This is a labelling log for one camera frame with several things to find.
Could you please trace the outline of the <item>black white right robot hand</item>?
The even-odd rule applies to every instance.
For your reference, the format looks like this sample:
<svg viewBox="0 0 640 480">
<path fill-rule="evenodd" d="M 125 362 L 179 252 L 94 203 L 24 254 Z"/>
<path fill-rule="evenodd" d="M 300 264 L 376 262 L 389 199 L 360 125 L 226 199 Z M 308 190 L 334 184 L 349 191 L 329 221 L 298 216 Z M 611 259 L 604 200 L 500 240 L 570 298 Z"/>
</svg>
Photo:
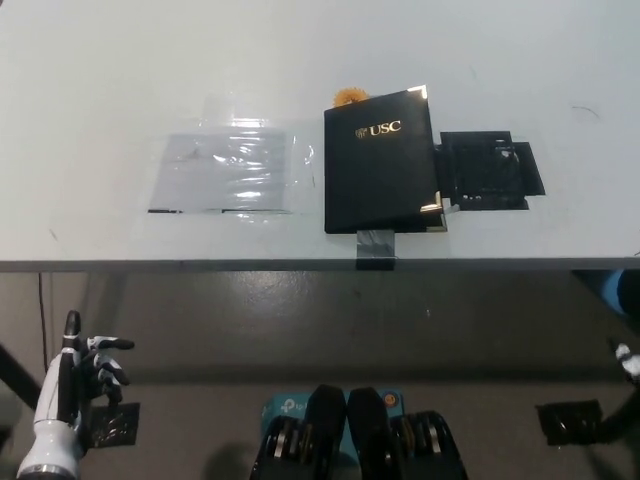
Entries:
<svg viewBox="0 0 640 480">
<path fill-rule="evenodd" d="M 626 343 L 613 338 L 608 339 L 608 345 L 617 363 L 623 369 L 627 380 L 638 387 L 640 377 L 639 355 L 634 353 Z"/>
</svg>

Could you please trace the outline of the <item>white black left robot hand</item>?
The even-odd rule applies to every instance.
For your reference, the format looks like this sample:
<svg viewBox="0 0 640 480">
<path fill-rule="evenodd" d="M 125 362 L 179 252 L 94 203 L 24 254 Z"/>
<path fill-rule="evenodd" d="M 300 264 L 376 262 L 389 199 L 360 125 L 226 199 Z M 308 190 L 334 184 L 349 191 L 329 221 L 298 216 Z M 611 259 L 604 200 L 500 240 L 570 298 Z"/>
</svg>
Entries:
<svg viewBox="0 0 640 480">
<path fill-rule="evenodd" d="M 135 343 L 113 336 L 83 337 L 81 315 L 68 312 L 61 350 L 50 362 L 33 419 L 34 441 L 18 479 L 78 479 L 91 449 L 133 446 L 140 405 L 123 401 L 130 380 L 111 350 Z"/>
</svg>

